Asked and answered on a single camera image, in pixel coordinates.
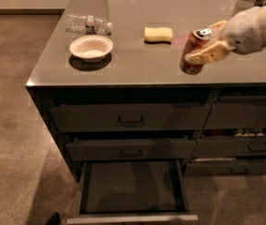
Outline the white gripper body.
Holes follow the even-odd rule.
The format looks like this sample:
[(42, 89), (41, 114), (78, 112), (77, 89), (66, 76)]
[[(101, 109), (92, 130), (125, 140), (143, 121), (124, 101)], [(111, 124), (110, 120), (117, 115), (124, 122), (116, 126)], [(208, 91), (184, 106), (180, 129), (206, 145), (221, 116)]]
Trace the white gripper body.
[(234, 53), (249, 54), (263, 49), (259, 31), (261, 7), (252, 7), (234, 15), (223, 29), (223, 38)]

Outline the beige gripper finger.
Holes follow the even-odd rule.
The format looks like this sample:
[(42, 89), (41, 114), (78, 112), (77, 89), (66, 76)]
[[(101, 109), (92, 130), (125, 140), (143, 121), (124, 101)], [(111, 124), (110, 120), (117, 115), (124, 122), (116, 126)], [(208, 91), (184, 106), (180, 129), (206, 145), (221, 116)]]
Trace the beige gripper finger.
[(190, 65), (204, 65), (224, 60), (234, 47), (225, 40), (218, 40), (203, 48), (196, 49), (185, 56)]
[(227, 21), (223, 20), (223, 21), (211, 24), (209, 26), (209, 28), (214, 32), (214, 34), (217, 37), (221, 37), (222, 34), (223, 34), (223, 31), (224, 31), (224, 28), (226, 27), (227, 23), (228, 23)]

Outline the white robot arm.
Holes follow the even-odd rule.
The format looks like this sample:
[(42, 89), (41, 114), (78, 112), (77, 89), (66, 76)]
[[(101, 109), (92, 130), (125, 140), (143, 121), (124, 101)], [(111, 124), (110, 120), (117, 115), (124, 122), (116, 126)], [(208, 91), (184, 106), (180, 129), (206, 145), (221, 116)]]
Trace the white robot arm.
[(193, 31), (204, 43), (183, 55), (190, 65), (224, 60), (230, 52), (249, 54), (266, 47), (266, 6), (241, 11), (228, 21)]

